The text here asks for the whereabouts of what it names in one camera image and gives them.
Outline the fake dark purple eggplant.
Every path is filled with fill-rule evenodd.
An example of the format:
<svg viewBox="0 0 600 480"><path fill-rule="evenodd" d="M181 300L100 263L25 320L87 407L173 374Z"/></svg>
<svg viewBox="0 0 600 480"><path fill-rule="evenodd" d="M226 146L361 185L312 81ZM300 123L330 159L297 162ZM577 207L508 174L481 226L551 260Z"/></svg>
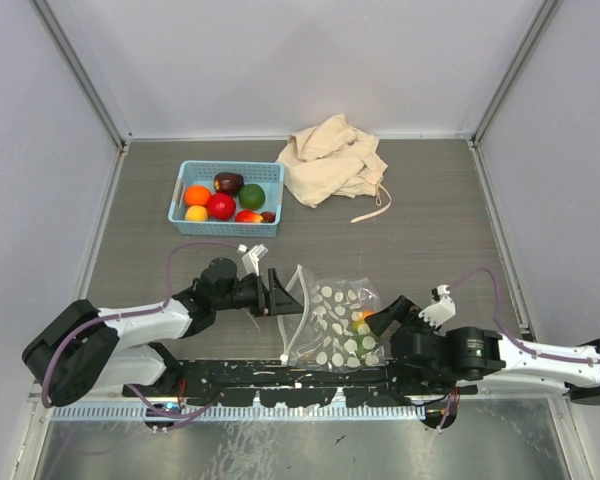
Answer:
<svg viewBox="0 0 600 480"><path fill-rule="evenodd" d="M213 186L216 193L236 197L244 187L244 177L232 172L220 172L215 175Z"/></svg>

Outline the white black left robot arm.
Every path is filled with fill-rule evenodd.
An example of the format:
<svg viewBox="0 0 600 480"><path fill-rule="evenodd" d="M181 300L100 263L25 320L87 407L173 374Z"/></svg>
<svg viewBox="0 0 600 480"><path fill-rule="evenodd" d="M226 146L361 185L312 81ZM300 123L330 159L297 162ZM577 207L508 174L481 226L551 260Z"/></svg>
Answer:
<svg viewBox="0 0 600 480"><path fill-rule="evenodd" d="M269 317L300 314L304 306L275 269L239 277L234 261L216 258L188 288L163 302L98 309L87 299L73 301L25 347L22 360L40 383L47 408L117 385L143 385L168 396L179 387L181 367L162 341L195 336L218 313L241 309Z"/></svg>

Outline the fake red pear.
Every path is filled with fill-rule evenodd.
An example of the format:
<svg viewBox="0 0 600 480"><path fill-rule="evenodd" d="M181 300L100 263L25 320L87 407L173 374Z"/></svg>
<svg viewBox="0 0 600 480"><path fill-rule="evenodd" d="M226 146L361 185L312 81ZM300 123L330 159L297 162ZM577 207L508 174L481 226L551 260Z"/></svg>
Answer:
<svg viewBox="0 0 600 480"><path fill-rule="evenodd" d="M263 223L264 219L259 213L242 210L236 214L235 221L237 223Z"/></svg>

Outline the fake red pomegranate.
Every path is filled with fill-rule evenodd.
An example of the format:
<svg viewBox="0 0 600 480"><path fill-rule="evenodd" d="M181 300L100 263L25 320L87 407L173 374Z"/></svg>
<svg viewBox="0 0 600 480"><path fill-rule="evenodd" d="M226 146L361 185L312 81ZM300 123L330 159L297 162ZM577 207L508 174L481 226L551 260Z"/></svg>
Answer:
<svg viewBox="0 0 600 480"><path fill-rule="evenodd" d="M210 218L218 221L228 221L236 211L236 202L229 195L215 193L211 196L206 209Z"/></svg>

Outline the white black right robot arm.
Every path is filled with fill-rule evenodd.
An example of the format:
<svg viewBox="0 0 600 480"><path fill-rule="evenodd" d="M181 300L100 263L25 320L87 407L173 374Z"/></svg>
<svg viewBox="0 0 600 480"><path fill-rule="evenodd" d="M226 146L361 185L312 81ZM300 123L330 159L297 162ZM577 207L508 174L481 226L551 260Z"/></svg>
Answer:
<svg viewBox="0 0 600 480"><path fill-rule="evenodd" d="M422 309L404 296L368 314L364 323L379 337L390 327L390 368L406 375L407 388L431 394L454 387L524 393L556 393L575 404L600 406L600 339L576 347L509 338L502 331L460 327L442 332L456 314L446 285L434 289Z"/></svg>

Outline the fake dark purple plum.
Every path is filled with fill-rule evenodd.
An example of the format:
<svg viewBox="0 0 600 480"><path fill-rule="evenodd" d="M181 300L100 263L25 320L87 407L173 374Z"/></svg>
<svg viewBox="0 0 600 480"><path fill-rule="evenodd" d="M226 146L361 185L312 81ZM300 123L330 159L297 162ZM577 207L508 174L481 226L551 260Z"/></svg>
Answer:
<svg viewBox="0 0 600 480"><path fill-rule="evenodd" d="M264 211L260 216L263 223L271 224L276 221L276 214L274 212Z"/></svg>

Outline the clear zip top bag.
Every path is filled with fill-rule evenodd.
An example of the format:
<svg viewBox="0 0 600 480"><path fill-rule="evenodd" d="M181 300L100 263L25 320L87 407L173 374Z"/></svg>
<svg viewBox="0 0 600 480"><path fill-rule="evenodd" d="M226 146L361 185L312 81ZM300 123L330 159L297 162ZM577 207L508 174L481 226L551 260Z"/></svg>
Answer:
<svg viewBox="0 0 600 480"><path fill-rule="evenodd" d="M304 306L297 315L277 317L282 340L280 362L287 367L329 373L349 373L385 364L385 350L359 358L351 331L359 312L377 312L380 297L367 278L316 278L297 265L286 290Z"/></svg>

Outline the fake yellow lemon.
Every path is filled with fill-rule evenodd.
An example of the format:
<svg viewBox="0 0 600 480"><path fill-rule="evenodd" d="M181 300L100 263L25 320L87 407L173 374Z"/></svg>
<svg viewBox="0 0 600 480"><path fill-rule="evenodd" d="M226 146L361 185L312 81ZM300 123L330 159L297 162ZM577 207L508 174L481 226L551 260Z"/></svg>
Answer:
<svg viewBox="0 0 600 480"><path fill-rule="evenodd" d="M266 202L266 194L258 184L246 184L238 193L238 201L243 209L258 210Z"/></svg>

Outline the fake yellow peach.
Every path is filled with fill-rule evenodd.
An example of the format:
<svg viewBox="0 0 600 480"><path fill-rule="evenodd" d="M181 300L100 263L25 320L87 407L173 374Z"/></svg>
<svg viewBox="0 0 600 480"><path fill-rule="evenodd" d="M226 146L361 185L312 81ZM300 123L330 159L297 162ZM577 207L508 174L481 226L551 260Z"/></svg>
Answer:
<svg viewBox="0 0 600 480"><path fill-rule="evenodd" d="M209 214L205 206L193 205L190 206L184 216L184 220L188 222L206 222L209 219Z"/></svg>

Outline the fake green orange mango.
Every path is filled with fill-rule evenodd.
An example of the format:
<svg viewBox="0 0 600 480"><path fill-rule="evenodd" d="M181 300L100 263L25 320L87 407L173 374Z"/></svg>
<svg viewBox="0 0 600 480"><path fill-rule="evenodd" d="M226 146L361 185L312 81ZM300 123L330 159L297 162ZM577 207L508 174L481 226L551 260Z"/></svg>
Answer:
<svg viewBox="0 0 600 480"><path fill-rule="evenodd" d="M351 326L356 342L355 354L359 358L363 358L367 354L376 355L376 351L380 347L379 338L371 331L371 327L367 323L367 318L372 314L373 312L369 310L359 312Z"/></svg>

